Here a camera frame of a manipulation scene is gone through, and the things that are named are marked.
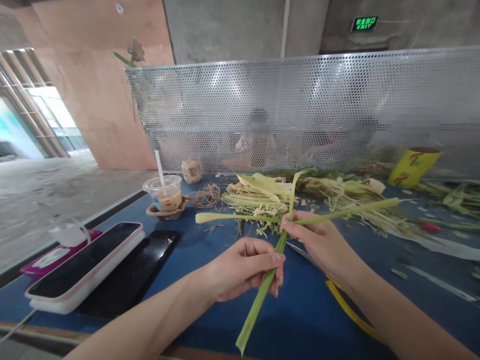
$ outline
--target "hand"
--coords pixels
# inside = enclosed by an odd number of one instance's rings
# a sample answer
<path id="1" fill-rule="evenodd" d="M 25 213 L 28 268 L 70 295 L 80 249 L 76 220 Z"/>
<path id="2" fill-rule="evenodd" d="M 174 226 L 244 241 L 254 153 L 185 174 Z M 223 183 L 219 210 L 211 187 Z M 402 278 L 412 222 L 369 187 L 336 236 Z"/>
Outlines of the hand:
<path id="1" fill-rule="evenodd" d="M 284 283 L 284 261 L 285 255 L 275 252 L 269 242 L 242 237 L 205 265 L 203 276 L 214 299 L 224 302 L 251 288 L 258 288 L 262 284 L 264 272 L 276 268 L 275 279 L 268 292 L 278 297 L 279 287 Z"/>
<path id="2" fill-rule="evenodd" d="M 292 220 L 315 216 L 311 212 L 294 211 Z M 358 276 L 370 270 L 330 220 L 299 225 L 289 222 L 287 214 L 282 219 L 280 230 L 300 239 L 315 263 L 342 287 L 355 283 Z"/>

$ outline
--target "black smartphone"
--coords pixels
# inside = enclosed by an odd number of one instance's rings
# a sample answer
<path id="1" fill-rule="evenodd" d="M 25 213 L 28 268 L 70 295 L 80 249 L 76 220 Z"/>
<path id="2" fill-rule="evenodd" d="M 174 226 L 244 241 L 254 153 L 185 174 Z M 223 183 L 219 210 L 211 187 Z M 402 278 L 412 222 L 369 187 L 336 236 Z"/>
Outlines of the black smartphone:
<path id="1" fill-rule="evenodd" d="M 78 307 L 81 315 L 114 319 L 142 301 L 180 234 L 155 230 Z"/>
<path id="2" fill-rule="evenodd" d="M 141 224 L 136 222 L 116 224 L 55 270 L 42 277 L 28 290 L 28 293 L 52 299 L 65 294 L 140 226 Z"/>

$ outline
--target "table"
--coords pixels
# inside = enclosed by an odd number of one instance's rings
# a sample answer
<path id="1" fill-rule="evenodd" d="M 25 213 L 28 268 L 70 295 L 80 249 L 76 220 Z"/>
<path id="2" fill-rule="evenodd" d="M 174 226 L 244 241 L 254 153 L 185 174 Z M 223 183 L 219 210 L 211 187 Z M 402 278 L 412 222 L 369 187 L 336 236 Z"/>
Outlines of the table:
<path id="1" fill-rule="evenodd" d="M 228 184 L 223 176 L 204 176 L 203 182 L 196 185 L 182 183 L 182 193 L 190 194 L 207 181 Z M 390 186 L 384 195 L 388 198 L 407 197 L 399 189 Z M 215 224 L 224 227 L 217 227 L 214 232 L 204 232 L 212 224 L 196 224 L 194 219 L 195 214 L 203 210 L 188 206 L 179 220 L 159 222 L 157 218 L 145 214 L 150 204 L 150 197 L 142 196 L 95 227 L 105 231 L 118 222 L 132 221 L 143 223 L 147 235 L 153 230 L 180 232 L 178 243 L 145 299 L 213 260 L 237 240 L 237 223 L 234 220 L 217 221 Z M 402 208 L 414 215 L 420 215 L 418 207 L 426 206 L 424 200 L 418 200 L 417 204 L 401 204 Z M 456 221 L 446 210 L 429 211 L 432 214 L 444 211 L 441 216 L 445 221 Z M 401 254 L 409 258 L 414 266 L 471 293 L 479 290 L 478 280 L 470 276 L 473 262 L 434 253 L 395 236 L 384 238 L 355 221 L 336 219 L 334 222 L 354 250 L 376 273 L 480 355 L 477 336 L 480 309 L 410 272 L 396 262 L 396 257 Z M 244 236 L 256 237 L 255 229 L 255 225 L 246 225 Z M 471 239 L 454 238 L 449 232 L 446 235 L 442 233 L 442 236 L 470 246 L 478 242 L 478 237 L 474 238 L 473 235 Z M 268 240 L 274 244 L 277 237 L 269 235 Z M 406 244 L 418 256 L 406 252 Z M 265 299 L 245 349 L 245 356 L 258 359 L 318 359 L 320 356 L 324 359 L 395 359 L 386 346 L 365 334 L 343 312 L 328 290 L 323 273 L 288 247 L 285 255 L 284 285 L 278 299 L 271 295 Z M 392 273 L 391 269 L 398 269 L 408 274 L 409 278 L 404 280 Z M 28 277 L 21 276 L 0 290 L 1 329 L 13 326 L 31 311 L 29 300 L 24 297 L 24 292 L 31 283 Z M 189 349 L 202 349 L 207 351 L 205 354 L 211 355 L 213 353 L 208 351 L 213 351 L 237 356 L 239 352 L 235 341 L 255 295 L 255 291 L 249 291 L 232 301 L 215 304 L 175 340 L 173 349 L 183 349 L 187 353 Z M 47 336 L 77 344 L 104 324 L 82 317 L 76 311 L 67 315 L 39 311 L 30 319 L 28 327 L 31 332 L 49 334 Z M 185 352 L 173 353 L 177 357 L 179 354 L 189 357 Z"/>

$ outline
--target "concrete floor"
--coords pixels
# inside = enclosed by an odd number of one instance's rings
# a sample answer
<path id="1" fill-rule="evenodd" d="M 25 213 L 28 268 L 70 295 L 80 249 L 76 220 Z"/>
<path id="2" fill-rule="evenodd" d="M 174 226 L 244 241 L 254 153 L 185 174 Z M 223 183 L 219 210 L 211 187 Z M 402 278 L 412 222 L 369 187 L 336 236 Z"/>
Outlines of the concrete floor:
<path id="1" fill-rule="evenodd" d="M 43 202 L 68 217 L 84 220 L 141 190 L 153 170 L 102 170 L 84 150 L 72 158 L 0 162 L 0 274 L 36 253 L 52 239 Z"/>

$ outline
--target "yellow scissors handle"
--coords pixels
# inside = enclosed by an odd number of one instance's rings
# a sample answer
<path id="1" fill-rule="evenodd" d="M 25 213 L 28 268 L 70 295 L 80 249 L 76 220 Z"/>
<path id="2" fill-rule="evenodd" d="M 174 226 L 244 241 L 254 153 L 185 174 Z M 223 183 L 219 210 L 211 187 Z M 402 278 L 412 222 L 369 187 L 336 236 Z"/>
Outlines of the yellow scissors handle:
<path id="1" fill-rule="evenodd" d="M 377 330 L 375 330 L 373 327 L 371 327 L 369 324 L 367 324 L 365 321 L 363 321 L 356 313 L 355 311 L 352 310 L 352 308 L 347 304 L 343 296 L 340 294 L 339 289 L 343 290 L 340 285 L 338 285 L 335 281 L 330 279 L 330 277 L 327 276 L 329 280 L 327 280 L 325 283 L 330 289 L 331 293 L 335 297 L 336 301 L 340 304 L 341 308 L 343 311 L 350 317 L 350 319 L 353 320 L 355 324 L 358 325 L 360 329 L 362 329 L 364 332 L 366 332 L 368 335 L 370 335 L 372 338 L 375 340 L 379 341 L 382 344 L 385 344 L 385 342 L 382 340 L 380 337 L 379 333 Z"/>

